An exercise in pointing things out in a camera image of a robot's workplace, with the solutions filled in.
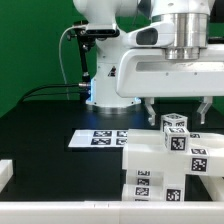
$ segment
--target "green wall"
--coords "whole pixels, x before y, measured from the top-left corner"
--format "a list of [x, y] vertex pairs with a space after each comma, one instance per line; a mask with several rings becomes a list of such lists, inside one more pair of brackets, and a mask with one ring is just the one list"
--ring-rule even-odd
[[[58, 60], [58, 44], [63, 31], [81, 20], [72, 0], [1, 0], [0, 8], [0, 116], [16, 105], [28, 90], [52, 83], [63, 83]], [[118, 18], [129, 31], [147, 20], [140, 17], [135, 26], [132, 19]], [[211, 34], [224, 36], [223, 24], [212, 24]], [[88, 54], [91, 75], [95, 73], [95, 51]], [[76, 41], [63, 42], [63, 61], [69, 82], [81, 76]], [[215, 99], [224, 112], [223, 98]]]

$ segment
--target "table surface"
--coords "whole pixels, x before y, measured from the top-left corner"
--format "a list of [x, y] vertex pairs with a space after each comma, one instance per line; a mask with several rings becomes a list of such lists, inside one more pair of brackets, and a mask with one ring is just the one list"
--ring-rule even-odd
[[[189, 131], [224, 134], [224, 116], [210, 109], [205, 125], [194, 101], [157, 101], [162, 114], [189, 117]], [[78, 101], [28, 101], [0, 119], [0, 159], [13, 159], [14, 176], [0, 201], [119, 201], [125, 172], [122, 148], [71, 150], [76, 129], [126, 130], [151, 127], [142, 107], [138, 112], [105, 115], [87, 111]], [[187, 176], [187, 201], [210, 200], [197, 176]]]

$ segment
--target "cube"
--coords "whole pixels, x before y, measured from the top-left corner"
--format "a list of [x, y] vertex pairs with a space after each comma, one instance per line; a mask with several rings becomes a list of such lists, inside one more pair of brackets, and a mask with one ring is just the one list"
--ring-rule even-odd
[[165, 146], [170, 152], [186, 152], [190, 133], [185, 127], [165, 127]]
[[165, 127], [186, 127], [187, 128], [187, 117], [180, 114], [166, 114], [161, 116], [160, 129], [164, 132]]

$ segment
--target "stacked blocks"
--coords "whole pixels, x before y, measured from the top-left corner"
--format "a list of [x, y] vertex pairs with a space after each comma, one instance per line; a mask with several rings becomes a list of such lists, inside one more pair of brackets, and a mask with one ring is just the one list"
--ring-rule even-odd
[[[171, 153], [187, 153], [190, 133], [187, 130], [187, 117], [168, 114], [161, 117], [161, 136], [165, 150]], [[122, 200], [124, 201], [184, 201], [185, 173], [178, 170], [172, 173], [127, 170]]]

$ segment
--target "black cable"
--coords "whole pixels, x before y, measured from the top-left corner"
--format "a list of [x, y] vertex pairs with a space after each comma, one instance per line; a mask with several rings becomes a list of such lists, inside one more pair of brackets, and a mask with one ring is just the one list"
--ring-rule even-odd
[[72, 88], [72, 87], [79, 87], [78, 83], [74, 84], [52, 84], [52, 85], [44, 85], [40, 87], [36, 87], [34, 89], [31, 89], [30, 91], [26, 92], [18, 101], [18, 103], [22, 103], [24, 99], [26, 99], [29, 95], [32, 93], [35, 93], [37, 91], [43, 90], [43, 89], [52, 89], [52, 88]]
[[87, 67], [87, 62], [86, 62], [86, 53], [83, 49], [83, 44], [81, 42], [81, 37], [77, 36], [78, 40], [78, 45], [79, 45], [79, 56], [81, 59], [81, 66], [82, 66], [82, 72], [87, 73], [88, 72], [88, 67]]
[[24, 100], [26, 100], [27, 98], [30, 97], [37, 97], [37, 96], [54, 96], [54, 95], [66, 95], [66, 94], [82, 94], [82, 93], [87, 93], [87, 91], [77, 91], [77, 92], [66, 92], [66, 93], [40, 93], [40, 94], [30, 94], [25, 96], [23, 99], [21, 99], [20, 101], [23, 102]]

